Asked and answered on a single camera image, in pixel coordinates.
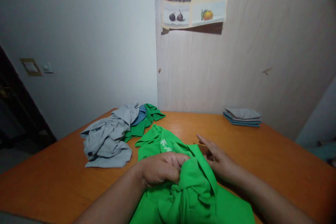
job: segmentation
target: person's right hand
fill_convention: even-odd
[[[221,150],[214,142],[196,135],[200,144],[204,144],[209,151],[204,155],[213,172],[221,179],[234,183],[239,171],[242,169],[232,158]]]
[[[134,168],[138,179],[145,189],[166,180],[179,183],[181,167],[189,156],[182,153],[164,152],[139,161]]]

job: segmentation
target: folded blue shirt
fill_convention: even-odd
[[[244,124],[260,124],[261,123],[261,121],[238,121],[232,115],[226,112],[223,112],[223,115],[224,114],[226,115],[226,117],[231,118],[231,120],[234,121],[235,123],[244,123]]]
[[[228,117],[224,112],[223,116],[232,124],[232,125],[240,125],[240,126],[248,126],[248,127],[260,127],[259,124],[251,124],[251,122],[241,122],[241,121],[234,121],[230,117]]]

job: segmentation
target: pear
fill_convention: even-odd
[[[177,21],[180,21],[180,22],[183,21],[183,15],[182,15],[181,11],[180,11],[180,14],[177,16]]]

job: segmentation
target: folded clothes stack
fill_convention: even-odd
[[[232,125],[241,125],[248,127],[260,127],[262,115],[250,108],[227,108],[223,116]]]

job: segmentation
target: floor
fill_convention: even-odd
[[[22,161],[29,158],[31,154],[23,152],[18,149],[0,149],[0,173],[3,173],[14,166],[18,165]],[[8,213],[0,212],[0,223],[3,224],[40,224],[34,220],[21,218],[18,216],[10,215]]]

